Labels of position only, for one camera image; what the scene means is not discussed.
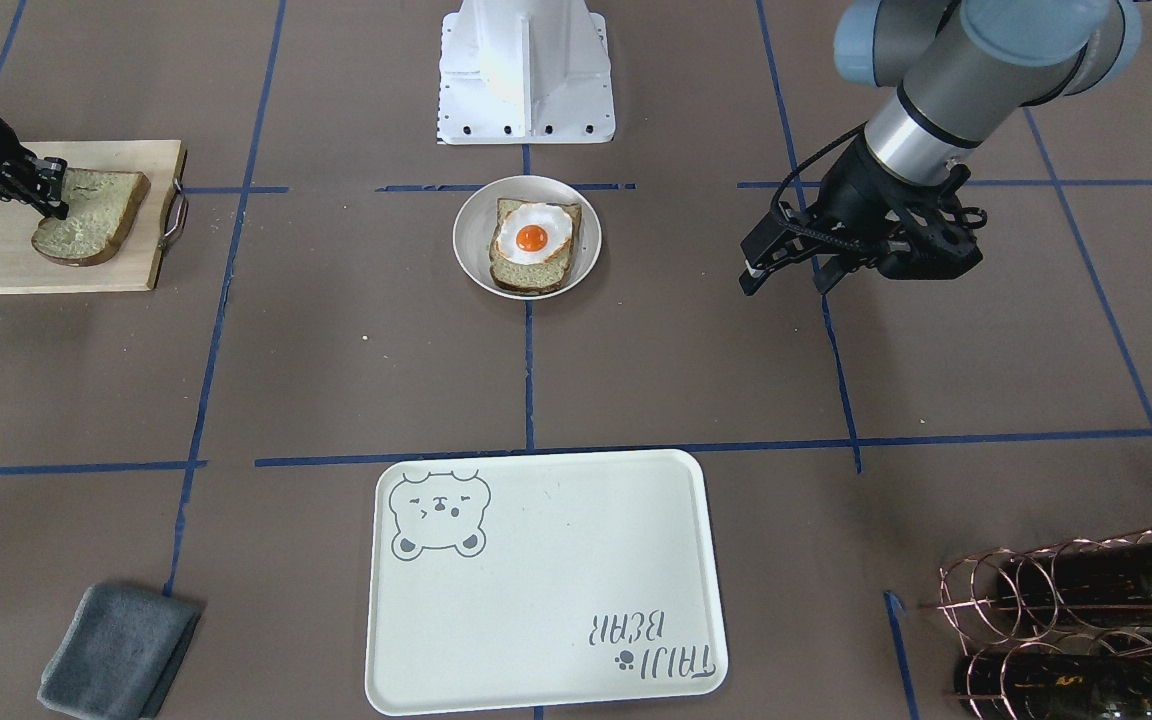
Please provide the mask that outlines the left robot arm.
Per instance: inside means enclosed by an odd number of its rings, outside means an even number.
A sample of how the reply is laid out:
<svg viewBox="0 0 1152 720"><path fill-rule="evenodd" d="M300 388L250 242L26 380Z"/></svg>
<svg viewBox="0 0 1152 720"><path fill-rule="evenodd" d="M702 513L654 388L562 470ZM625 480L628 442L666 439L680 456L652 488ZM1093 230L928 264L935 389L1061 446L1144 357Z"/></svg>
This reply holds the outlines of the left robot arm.
<svg viewBox="0 0 1152 720"><path fill-rule="evenodd" d="M838 159L812 204L774 194L741 242L742 291L818 256L819 293L858 270L892 281L973 270L987 214L957 196L969 156L1016 109L1105 85L1142 38L1132 1L855 1L838 22L836 70L892 94L829 143Z"/></svg>

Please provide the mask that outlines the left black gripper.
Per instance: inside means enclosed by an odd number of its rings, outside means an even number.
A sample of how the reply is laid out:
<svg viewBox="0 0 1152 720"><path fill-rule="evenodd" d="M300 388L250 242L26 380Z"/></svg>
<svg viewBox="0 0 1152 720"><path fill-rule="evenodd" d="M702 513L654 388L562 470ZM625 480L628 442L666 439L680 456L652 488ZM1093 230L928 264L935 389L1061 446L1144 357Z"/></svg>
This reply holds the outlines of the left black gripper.
<svg viewBox="0 0 1152 720"><path fill-rule="evenodd" d="M814 255L831 255L814 266L814 290L827 296L856 270L877 270L890 281L952 281L982 259L978 229L987 223L983 209L965 206L957 192L972 173L952 161L948 177L932 184L905 182L882 167L861 135L844 135L814 152L786 181L841 147L826 172L812 205L764 215L742 238L745 270L741 291L755 291L786 265Z"/></svg>

